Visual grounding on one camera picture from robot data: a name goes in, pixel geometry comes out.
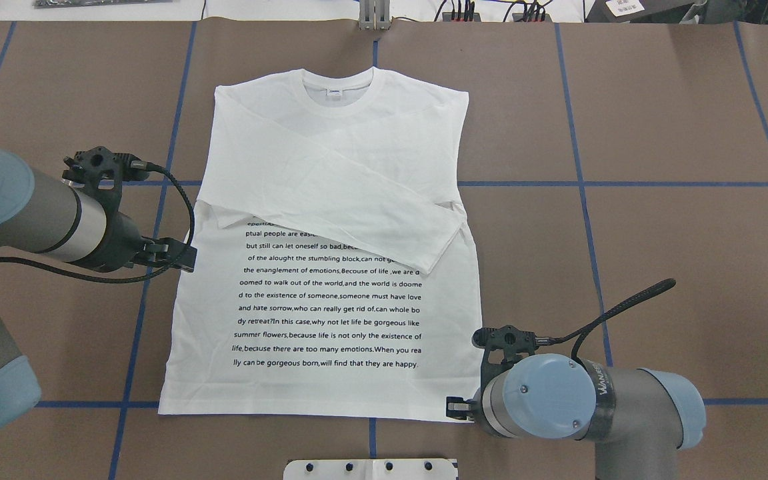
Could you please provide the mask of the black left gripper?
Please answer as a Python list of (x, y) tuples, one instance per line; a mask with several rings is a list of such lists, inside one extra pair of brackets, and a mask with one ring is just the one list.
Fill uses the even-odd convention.
[(109, 273), (134, 265), (170, 267), (192, 273), (197, 249), (174, 238), (147, 238), (140, 235), (130, 217), (119, 211), (108, 213), (100, 206), (106, 219), (103, 238), (91, 254), (81, 259), (81, 267)]

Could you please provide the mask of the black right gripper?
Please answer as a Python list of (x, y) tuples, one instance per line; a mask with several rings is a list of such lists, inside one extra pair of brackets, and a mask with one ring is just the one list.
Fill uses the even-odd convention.
[(447, 396), (446, 417), (457, 421), (489, 423), (490, 406), (487, 390), (477, 390), (471, 400), (465, 400), (460, 396)]

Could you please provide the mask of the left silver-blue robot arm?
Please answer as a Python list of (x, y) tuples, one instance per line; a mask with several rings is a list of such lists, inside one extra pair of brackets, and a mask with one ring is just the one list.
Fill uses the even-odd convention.
[[(194, 271), (194, 205), (158, 164), (98, 146), (64, 158), (59, 180), (0, 149), (0, 265), (24, 265), (105, 285), (140, 283), (170, 269)], [(188, 237), (144, 236), (121, 212), (124, 184), (159, 173), (188, 210)], [(0, 428), (39, 404), (41, 387), (0, 317)]]

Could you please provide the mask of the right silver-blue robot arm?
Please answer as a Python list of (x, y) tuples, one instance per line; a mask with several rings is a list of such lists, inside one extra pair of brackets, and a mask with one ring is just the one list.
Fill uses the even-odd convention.
[(591, 441), (597, 479), (675, 479), (677, 453), (707, 424), (688, 379), (539, 353), (491, 374), (470, 399), (450, 396), (446, 415), (505, 438)]

